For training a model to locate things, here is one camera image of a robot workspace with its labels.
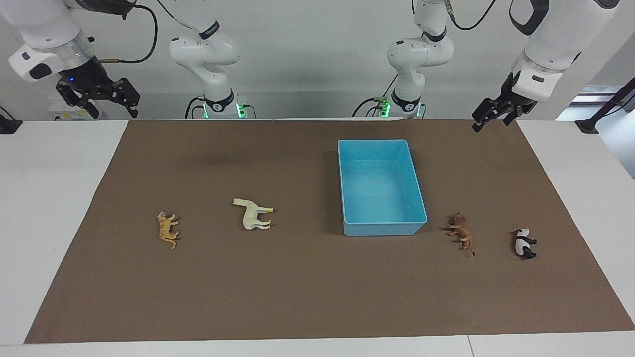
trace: blue tray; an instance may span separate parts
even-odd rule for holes
[[[427,222],[405,140],[340,140],[344,234],[415,234]]]

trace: animal figurine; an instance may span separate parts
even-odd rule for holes
[[[175,215],[172,215],[172,217],[165,217],[165,212],[163,211],[161,211],[161,213],[157,216],[159,219],[159,238],[161,238],[162,241],[172,243],[172,248],[170,249],[174,249],[177,246],[176,240],[178,231],[175,233],[170,232],[170,227],[178,224],[178,221],[172,222],[174,217]]]
[[[529,228],[516,229],[516,254],[525,259],[534,259],[536,253],[531,251],[531,246],[538,243],[535,239],[529,239]]]
[[[458,236],[458,240],[461,242],[462,246],[460,249],[469,250],[472,252],[472,256],[476,255],[474,250],[472,250],[472,244],[474,242],[474,236],[470,231],[465,228],[465,223],[467,219],[465,216],[461,215],[461,212],[457,212],[450,216],[450,224],[446,229],[449,229],[449,236]]]
[[[240,198],[234,198],[233,205],[242,206],[246,208],[246,210],[244,211],[244,216],[243,216],[243,227],[245,227],[245,229],[271,228],[271,221],[268,220],[267,222],[262,222],[261,220],[258,220],[258,214],[273,212],[274,211],[273,208],[259,207],[254,202],[248,201],[247,199],[240,199]]]

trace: black and white panda figurine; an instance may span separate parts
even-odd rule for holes
[[[531,251],[531,245],[536,244],[535,239],[527,238],[529,236],[529,228],[516,229],[516,254],[526,259],[534,259],[536,253]]]

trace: cable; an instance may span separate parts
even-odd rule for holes
[[[203,107],[202,105],[196,105],[194,108],[192,108],[192,119],[194,119],[194,111],[196,109],[202,109],[205,110],[205,107]]]
[[[391,82],[390,84],[388,84],[388,88],[386,88],[386,91],[384,92],[384,95],[382,95],[382,97],[385,97],[385,96],[386,96],[386,94],[388,94],[388,91],[389,91],[389,90],[391,90],[391,87],[392,87],[392,85],[395,83],[395,81],[397,80],[397,77],[399,77],[399,73],[397,73],[397,74],[395,75],[395,78],[393,78],[393,79],[392,79],[392,82]],[[372,116],[375,116],[375,113],[376,113],[376,112],[377,112],[377,109],[375,109],[375,110],[373,111],[373,115],[372,115]]]
[[[365,116],[368,116],[368,114],[370,113],[370,111],[372,111],[373,109],[374,109],[375,111],[377,111],[377,109],[381,109],[381,107],[377,106],[377,107],[372,107],[371,109],[368,109],[368,112],[366,112],[366,115],[365,115]]]
[[[174,21],[177,21],[177,18],[174,17],[174,15],[172,15],[172,13],[170,13],[168,9],[165,8],[165,6],[163,6],[163,3],[161,2],[161,0],[157,0],[157,3],[159,3],[160,7],[163,9],[163,11],[165,11],[168,14],[168,16],[174,19]]]
[[[604,115],[602,116],[602,118],[603,118],[603,117],[605,117],[605,116],[609,116],[609,115],[611,115],[611,114],[613,114],[613,113],[615,113],[615,112],[619,111],[620,109],[623,109],[623,108],[624,108],[624,107],[625,107],[628,103],[630,103],[630,102],[631,102],[631,100],[633,99],[633,97],[635,97],[635,94],[631,95],[631,97],[630,97],[630,98],[629,98],[626,102],[624,102],[623,104],[621,104],[619,108],[615,109],[615,110],[614,110],[614,111],[612,111],[612,112],[608,112],[608,113],[604,114]]]
[[[358,107],[355,108],[355,111],[353,111],[353,115],[351,116],[355,116],[355,114],[357,114],[357,112],[362,108],[362,106],[368,102],[372,102],[373,100],[375,100],[374,98],[368,98],[366,100],[364,100],[363,102],[359,103]]]
[[[0,109],[2,109],[5,113],[9,114],[9,116],[11,117],[11,120],[15,120],[15,118],[13,117],[13,115],[11,115],[11,113],[9,113],[8,110],[6,110],[3,106],[0,105]]]
[[[258,119],[258,114],[256,114],[256,108],[253,107],[253,105],[251,104],[243,104],[243,107],[249,107],[253,110],[253,117]]]
[[[485,13],[483,13],[483,16],[481,16],[481,18],[476,22],[476,24],[474,24],[474,25],[472,25],[470,27],[462,27],[461,25],[457,24],[457,21],[454,18],[454,10],[452,9],[452,4],[451,4],[450,0],[446,0],[445,1],[445,6],[448,9],[448,15],[450,16],[450,20],[452,20],[452,23],[454,24],[454,26],[456,26],[459,30],[470,31],[470,30],[473,30],[478,25],[480,25],[481,22],[483,22],[483,20],[487,16],[487,14],[490,12],[491,7],[494,6],[494,3],[496,3],[496,0],[491,0],[491,3],[487,7],[487,10],[485,10]]]
[[[190,113],[190,108],[192,107],[192,104],[197,101],[197,100],[201,100],[201,97],[194,97],[192,98],[192,100],[190,100],[190,102],[187,104],[187,108],[185,109],[185,116],[183,117],[184,120],[187,120],[187,115]]]
[[[113,0],[106,0],[109,3],[115,3]],[[145,11],[148,11],[150,13],[150,15],[152,15],[152,19],[154,21],[154,39],[152,40],[152,48],[150,49],[150,52],[148,52],[148,54],[141,58],[140,60],[133,60],[133,61],[128,61],[128,60],[121,60],[119,58],[106,58],[103,60],[97,60],[97,63],[100,64],[140,64],[141,62],[144,62],[145,60],[147,60],[148,58],[150,58],[150,56],[152,56],[152,54],[154,53],[154,49],[157,46],[157,40],[159,37],[159,22],[157,21],[157,16],[154,14],[154,11],[152,11],[152,9],[143,6],[143,5],[137,5],[137,4],[128,4],[128,6],[130,6],[131,8],[137,8],[137,9],[143,9]]]
[[[185,25],[184,23],[179,21],[176,17],[174,17],[174,15],[172,15],[172,13],[170,13],[168,11],[168,9],[166,9],[165,6],[163,6],[163,3],[161,2],[161,0],[157,0],[157,3],[159,3],[159,5],[163,8],[163,11],[165,11],[168,14],[168,16],[170,16],[174,21],[178,22],[181,26],[184,26],[184,27],[186,27],[188,29],[192,29],[192,27],[189,27],[188,25]]]

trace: white table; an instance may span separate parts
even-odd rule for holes
[[[126,125],[26,122],[15,135],[0,137],[0,356],[635,355],[632,331],[23,345]],[[520,126],[633,319],[635,182],[597,135],[581,134],[573,123]]]

